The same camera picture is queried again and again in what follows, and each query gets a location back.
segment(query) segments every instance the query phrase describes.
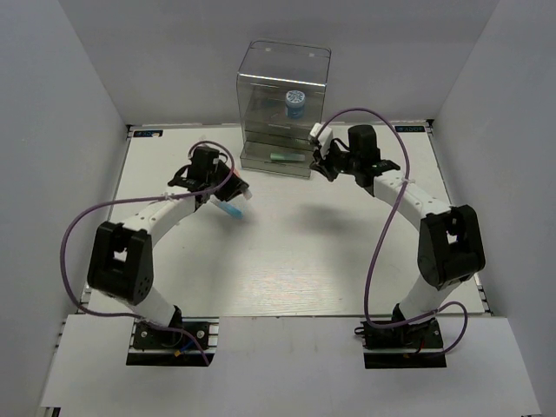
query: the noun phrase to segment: white table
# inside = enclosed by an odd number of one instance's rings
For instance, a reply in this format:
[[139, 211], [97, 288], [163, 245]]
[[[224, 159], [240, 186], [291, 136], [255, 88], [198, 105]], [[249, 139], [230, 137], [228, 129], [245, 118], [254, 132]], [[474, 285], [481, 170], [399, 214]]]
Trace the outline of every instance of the white table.
[[[334, 127], [344, 141], [347, 130]], [[383, 157], [402, 164], [394, 135], [384, 126], [376, 130]], [[162, 193], [201, 136], [228, 147], [240, 165], [237, 126], [165, 129], [162, 137], [131, 139], [117, 198]], [[427, 134], [402, 137], [412, 178], [447, 201]], [[252, 219], [237, 221], [208, 204], [174, 227], [155, 247], [159, 291], [189, 316], [361, 315], [368, 264], [388, 205], [347, 175], [329, 183], [317, 173], [310, 180], [249, 170], [241, 174], [254, 195]], [[112, 221], [141, 207], [118, 206]], [[396, 217], [371, 286], [372, 314], [390, 314], [413, 285], [419, 273], [417, 242], [414, 228]], [[471, 313], [484, 312], [474, 280], [450, 299], [462, 301]], [[89, 306], [124, 309], [95, 291]]]

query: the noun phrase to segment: transparent acrylic enclosure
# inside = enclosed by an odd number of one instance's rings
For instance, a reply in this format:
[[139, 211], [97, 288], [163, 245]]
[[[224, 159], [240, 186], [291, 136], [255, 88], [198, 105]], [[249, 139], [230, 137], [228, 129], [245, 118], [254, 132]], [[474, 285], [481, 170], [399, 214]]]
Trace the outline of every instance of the transparent acrylic enclosure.
[[330, 50], [255, 41], [237, 74], [242, 167], [309, 178], [309, 132], [321, 121]]

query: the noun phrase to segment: white wall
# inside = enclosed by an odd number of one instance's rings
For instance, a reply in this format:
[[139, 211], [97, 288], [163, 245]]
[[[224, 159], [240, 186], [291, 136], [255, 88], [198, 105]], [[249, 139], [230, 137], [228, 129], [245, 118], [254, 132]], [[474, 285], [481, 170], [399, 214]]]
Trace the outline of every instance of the white wall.
[[435, 122], [455, 202], [479, 214], [482, 281], [543, 415], [556, 415], [556, 3], [502, 0]]
[[325, 115], [435, 117], [497, 2], [60, 0], [129, 124], [238, 122], [235, 75], [260, 37], [332, 49]]
[[[126, 129], [56, 0], [0, 0], [0, 10], [0, 414], [27, 417], [74, 311], [58, 267], [63, 231], [113, 195]], [[79, 291], [103, 216], [71, 243]]]

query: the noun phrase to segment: green object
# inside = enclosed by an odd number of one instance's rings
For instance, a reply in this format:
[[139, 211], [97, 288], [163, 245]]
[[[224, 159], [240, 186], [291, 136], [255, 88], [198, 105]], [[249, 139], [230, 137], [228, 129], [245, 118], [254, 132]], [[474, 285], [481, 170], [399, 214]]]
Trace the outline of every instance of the green object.
[[305, 156], [303, 154], [279, 154], [278, 152], [273, 152], [270, 154], [270, 161], [305, 162]]

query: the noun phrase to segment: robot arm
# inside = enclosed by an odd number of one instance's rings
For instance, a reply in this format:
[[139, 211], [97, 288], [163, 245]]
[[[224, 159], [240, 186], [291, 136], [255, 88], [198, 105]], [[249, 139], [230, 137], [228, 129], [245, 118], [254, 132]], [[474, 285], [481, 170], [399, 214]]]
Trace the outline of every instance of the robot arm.
[[[349, 146], [334, 139], [330, 128], [316, 138], [320, 129], [317, 123], [311, 131], [310, 139], [315, 145], [311, 169], [329, 181], [339, 174], [353, 175], [355, 182], [370, 195], [393, 206], [405, 179], [398, 165], [381, 159], [373, 127], [350, 128]], [[484, 268], [485, 256], [477, 215], [471, 207], [451, 207], [410, 182], [398, 211], [419, 231], [420, 276], [393, 312], [393, 321], [404, 321], [440, 307], [463, 281]], [[407, 335], [416, 328], [426, 328], [432, 320], [416, 321], [392, 334], [401, 345], [410, 344], [414, 340]]]
[[[217, 149], [195, 148], [191, 164], [179, 169], [168, 183], [166, 200], [151, 203], [123, 222], [104, 222], [98, 227], [88, 284], [148, 321], [164, 327], [179, 325], [180, 309], [153, 287], [153, 248], [180, 220], [195, 213], [210, 197], [172, 199], [172, 196], [213, 188], [228, 173], [229, 168], [220, 160]], [[244, 193], [248, 193], [248, 184], [234, 173], [215, 192], [215, 197], [228, 202]]]

